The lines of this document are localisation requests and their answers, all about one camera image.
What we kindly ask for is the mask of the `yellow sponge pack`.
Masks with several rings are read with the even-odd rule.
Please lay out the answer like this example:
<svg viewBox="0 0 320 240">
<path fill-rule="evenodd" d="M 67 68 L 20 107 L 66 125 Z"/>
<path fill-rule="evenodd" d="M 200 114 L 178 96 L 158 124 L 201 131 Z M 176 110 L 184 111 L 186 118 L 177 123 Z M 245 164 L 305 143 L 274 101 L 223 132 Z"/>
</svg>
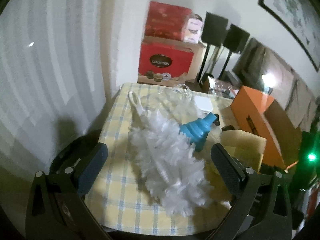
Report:
<svg viewBox="0 0 320 240">
<path fill-rule="evenodd" d="M 210 132 L 208 139 L 220 143 L 231 157 L 240 161 L 243 167 L 251 167 L 259 172 L 264 157 L 267 140 L 239 129 Z"/>
</svg>

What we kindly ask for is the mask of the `blue collapsible funnel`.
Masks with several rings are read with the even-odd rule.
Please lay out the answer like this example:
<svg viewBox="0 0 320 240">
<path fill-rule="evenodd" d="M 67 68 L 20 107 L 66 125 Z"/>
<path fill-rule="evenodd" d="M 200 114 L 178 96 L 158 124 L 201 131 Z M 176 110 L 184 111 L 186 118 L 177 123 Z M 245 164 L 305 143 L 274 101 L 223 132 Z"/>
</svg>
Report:
<svg viewBox="0 0 320 240">
<path fill-rule="evenodd" d="M 191 144 L 195 145 L 196 152 L 203 150 L 208 134 L 215 126 L 214 120 L 215 116 L 210 112 L 204 118 L 198 118 L 180 126 L 180 131 L 190 139 Z"/>
</svg>

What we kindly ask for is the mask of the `white square charger box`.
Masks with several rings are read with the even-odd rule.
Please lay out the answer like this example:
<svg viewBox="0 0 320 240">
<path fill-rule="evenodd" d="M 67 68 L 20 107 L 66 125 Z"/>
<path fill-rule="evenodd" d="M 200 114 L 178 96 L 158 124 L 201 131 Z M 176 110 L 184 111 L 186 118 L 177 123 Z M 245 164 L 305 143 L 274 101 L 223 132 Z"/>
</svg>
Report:
<svg viewBox="0 0 320 240">
<path fill-rule="evenodd" d="M 195 105 L 203 112 L 211 112 L 213 104 L 210 98 L 196 95 L 194 96 Z"/>
</svg>

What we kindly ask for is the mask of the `yellow checkered tablecloth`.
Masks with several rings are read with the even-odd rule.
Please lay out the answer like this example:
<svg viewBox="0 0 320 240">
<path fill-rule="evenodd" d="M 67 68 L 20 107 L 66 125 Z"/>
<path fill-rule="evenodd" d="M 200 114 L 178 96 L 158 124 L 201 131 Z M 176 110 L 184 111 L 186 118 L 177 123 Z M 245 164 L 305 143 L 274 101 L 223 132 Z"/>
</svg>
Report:
<svg viewBox="0 0 320 240">
<path fill-rule="evenodd" d="M 212 146 L 219 141 L 218 129 L 208 135 L 203 150 L 196 154 L 206 161 L 206 178 L 213 186 L 212 204 L 199 208 L 190 217 L 167 216 L 146 190 L 135 152 L 128 141 L 129 130 L 137 124 L 132 115 L 128 93 L 137 93 L 145 107 L 156 107 L 156 100 L 182 96 L 181 90 L 137 83 L 122 85 L 105 121 L 100 142 L 108 148 L 108 158 L 85 203 L 105 229 L 153 236 L 185 236 L 214 229 L 230 209 L 231 195 L 223 180 L 215 173 L 210 157 Z"/>
</svg>

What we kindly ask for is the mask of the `orange cardboard box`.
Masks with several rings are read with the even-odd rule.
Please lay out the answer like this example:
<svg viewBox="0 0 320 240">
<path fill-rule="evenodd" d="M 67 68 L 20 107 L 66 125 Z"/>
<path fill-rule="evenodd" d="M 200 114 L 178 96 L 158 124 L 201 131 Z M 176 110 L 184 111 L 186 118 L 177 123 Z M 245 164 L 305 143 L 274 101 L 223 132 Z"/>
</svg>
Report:
<svg viewBox="0 0 320 240">
<path fill-rule="evenodd" d="M 285 170 L 298 163 L 302 132 L 274 97 L 242 86 L 231 110 L 243 131 L 266 139 L 263 164 Z"/>
</svg>

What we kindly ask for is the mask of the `bright video light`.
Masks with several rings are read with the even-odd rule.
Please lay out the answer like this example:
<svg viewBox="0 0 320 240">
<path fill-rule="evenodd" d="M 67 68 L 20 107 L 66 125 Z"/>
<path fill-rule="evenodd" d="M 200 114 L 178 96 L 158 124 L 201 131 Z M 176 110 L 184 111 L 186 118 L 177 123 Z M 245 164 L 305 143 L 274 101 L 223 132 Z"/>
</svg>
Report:
<svg viewBox="0 0 320 240">
<path fill-rule="evenodd" d="M 274 88 L 278 84 L 278 80 L 273 73 L 266 73 L 261 76 L 264 87 Z"/>
</svg>

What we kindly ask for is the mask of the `plastic bag of items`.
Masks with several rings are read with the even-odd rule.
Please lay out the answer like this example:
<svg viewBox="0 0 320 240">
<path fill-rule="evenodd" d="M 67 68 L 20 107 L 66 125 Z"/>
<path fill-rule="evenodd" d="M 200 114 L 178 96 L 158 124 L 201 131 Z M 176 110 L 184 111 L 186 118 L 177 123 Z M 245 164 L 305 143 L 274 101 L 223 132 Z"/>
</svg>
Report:
<svg viewBox="0 0 320 240">
<path fill-rule="evenodd" d="M 239 92 L 239 88 L 221 81 L 219 79 L 208 76 L 209 89 L 208 93 L 227 99 L 234 99 Z"/>
</svg>

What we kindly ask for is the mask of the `beige sofa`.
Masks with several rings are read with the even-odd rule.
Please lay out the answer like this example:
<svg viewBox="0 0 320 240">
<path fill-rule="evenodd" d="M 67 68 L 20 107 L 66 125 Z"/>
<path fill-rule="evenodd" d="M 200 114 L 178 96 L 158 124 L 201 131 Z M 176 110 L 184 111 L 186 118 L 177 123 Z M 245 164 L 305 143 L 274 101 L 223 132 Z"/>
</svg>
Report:
<svg viewBox="0 0 320 240">
<path fill-rule="evenodd" d="M 304 80 L 276 52 L 251 38 L 233 72 L 242 85 L 274 97 L 295 127 L 310 131 L 317 114 L 316 98 Z M 264 87 L 261 76 L 266 73 L 275 75 L 276 87 Z"/>
</svg>

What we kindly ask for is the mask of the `right black speaker on stand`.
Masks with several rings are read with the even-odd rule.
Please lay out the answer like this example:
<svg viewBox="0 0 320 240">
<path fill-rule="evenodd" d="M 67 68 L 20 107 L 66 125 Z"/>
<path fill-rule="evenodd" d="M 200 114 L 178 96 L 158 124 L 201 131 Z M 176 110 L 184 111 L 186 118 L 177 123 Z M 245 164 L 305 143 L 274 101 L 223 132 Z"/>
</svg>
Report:
<svg viewBox="0 0 320 240">
<path fill-rule="evenodd" d="M 250 33 L 245 31 L 244 29 L 239 28 L 234 24 L 231 24 L 227 32 L 226 38 L 222 44 L 224 48 L 227 48 L 229 50 L 229 52 L 225 60 L 225 63 L 223 65 L 223 68 L 220 72 L 220 75 L 218 77 L 219 80 L 221 79 L 221 77 L 223 76 L 227 68 L 231 55 L 233 53 L 240 55 L 243 52 L 245 45 L 249 39 L 249 36 L 250 36 Z"/>
</svg>

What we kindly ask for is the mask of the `red collection gift box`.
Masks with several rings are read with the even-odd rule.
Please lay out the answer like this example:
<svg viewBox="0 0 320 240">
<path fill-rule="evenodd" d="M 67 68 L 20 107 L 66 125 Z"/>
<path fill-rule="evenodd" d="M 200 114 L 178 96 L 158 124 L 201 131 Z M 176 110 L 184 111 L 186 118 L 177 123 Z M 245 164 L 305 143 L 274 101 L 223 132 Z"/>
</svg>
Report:
<svg viewBox="0 0 320 240">
<path fill-rule="evenodd" d="M 138 73 L 142 76 L 165 74 L 180 77 L 189 72 L 194 53 L 191 49 L 156 42 L 142 42 Z"/>
</svg>

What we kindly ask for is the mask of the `pink white small box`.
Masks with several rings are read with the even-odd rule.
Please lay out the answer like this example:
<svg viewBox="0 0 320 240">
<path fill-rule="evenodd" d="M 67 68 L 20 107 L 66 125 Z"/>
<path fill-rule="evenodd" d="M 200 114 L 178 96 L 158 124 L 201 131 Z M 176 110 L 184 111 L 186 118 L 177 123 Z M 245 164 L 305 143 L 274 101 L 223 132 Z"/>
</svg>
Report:
<svg viewBox="0 0 320 240">
<path fill-rule="evenodd" d="M 203 21 L 202 18 L 189 18 L 183 37 L 183 42 L 198 44 L 202 35 Z"/>
</svg>

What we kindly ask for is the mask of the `red patterned gift bag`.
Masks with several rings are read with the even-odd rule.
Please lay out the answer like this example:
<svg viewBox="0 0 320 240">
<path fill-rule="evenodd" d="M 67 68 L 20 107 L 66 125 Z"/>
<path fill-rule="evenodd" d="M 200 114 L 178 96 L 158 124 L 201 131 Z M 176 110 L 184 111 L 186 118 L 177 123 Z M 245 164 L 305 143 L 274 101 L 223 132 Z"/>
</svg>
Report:
<svg viewBox="0 0 320 240">
<path fill-rule="evenodd" d="M 145 36 L 182 41 L 192 10 L 151 1 L 145 24 Z"/>
</svg>

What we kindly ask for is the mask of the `framed wall picture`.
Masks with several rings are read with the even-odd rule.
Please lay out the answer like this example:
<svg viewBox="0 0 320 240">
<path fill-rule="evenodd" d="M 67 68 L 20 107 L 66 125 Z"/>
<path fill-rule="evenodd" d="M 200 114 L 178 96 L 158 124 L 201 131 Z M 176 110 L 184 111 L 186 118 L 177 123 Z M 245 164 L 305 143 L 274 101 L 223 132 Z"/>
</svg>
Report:
<svg viewBox="0 0 320 240">
<path fill-rule="evenodd" d="M 319 11 L 310 0 L 258 0 L 302 47 L 319 71 Z"/>
</svg>

